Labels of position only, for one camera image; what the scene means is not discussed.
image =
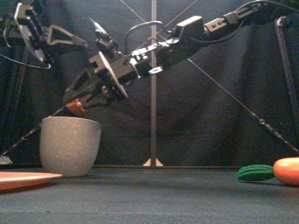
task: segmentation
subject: black curtain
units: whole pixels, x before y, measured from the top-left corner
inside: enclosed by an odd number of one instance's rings
[[[193,15],[202,16],[206,23],[245,2],[157,1],[157,20],[169,30]],[[8,133],[6,129],[1,130],[2,142],[9,139],[9,143],[17,141],[61,107],[65,88],[78,71],[89,66],[88,59],[97,54],[96,36],[88,18],[97,21],[116,39],[120,51],[124,51],[124,36],[129,28],[150,20],[149,0],[44,0],[41,5],[41,24],[56,24],[80,36],[88,41],[88,49],[60,56],[49,71],[26,69],[13,124],[9,126],[13,131]],[[289,20],[292,23],[285,35],[296,83],[297,17],[291,16]],[[149,28],[134,32],[129,36],[129,50],[134,50],[149,36]],[[1,93],[6,93],[8,89],[13,89],[13,85],[5,84],[13,78],[8,74],[17,74],[18,68],[2,59],[0,62],[4,74]],[[248,112],[249,109],[289,143],[297,145],[275,22],[242,27],[232,39],[201,48],[190,60],[157,74],[156,83],[156,155],[164,165],[271,165],[279,158],[296,156]],[[109,107],[93,108],[84,115],[102,124],[98,165],[141,165],[150,157],[150,79],[136,80],[125,86],[125,91],[128,99],[112,102]],[[2,105],[1,117],[9,111]],[[16,163],[40,163],[38,133],[10,151],[9,156]]]

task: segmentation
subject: cable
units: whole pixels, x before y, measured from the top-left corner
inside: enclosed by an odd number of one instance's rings
[[[134,30],[137,30],[137,29],[140,29],[140,28],[142,28],[142,27],[145,27],[145,26],[148,26],[148,25],[160,25],[160,26],[162,27],[164,32],[166,32],[166,33],[169,33],[169,34],[172,33],[170,31],[166,31],[166,29],[165,29],[165,27],[164,27],[164,24],[162,24],[162,22],[160,22],[160,21],[150,21],[150,22],[145,22],[145,23],[141,23],[141,24],[133,26],[133,27],[129,29],[129,31],[125,33],[125,54],[126,54],[126,38],[128,38],[129,34],[130,34]]]
[[[25,66],[25,67],[29,67],[29,68],[33,68],[33,69],[49,70],[49,69],[52,68],[52,65],[50,65],[50,64],[48,64],[46,67],[28,65],[28,64],[22,63],[21,61],[17,61],[17,60],[14,60],[14,59],[8,58],[8,57],[4,56],[2,54],[0,54],[0,58],[4,58],[5,60],[9,60],[9,61],[13,62],[16,65]]]

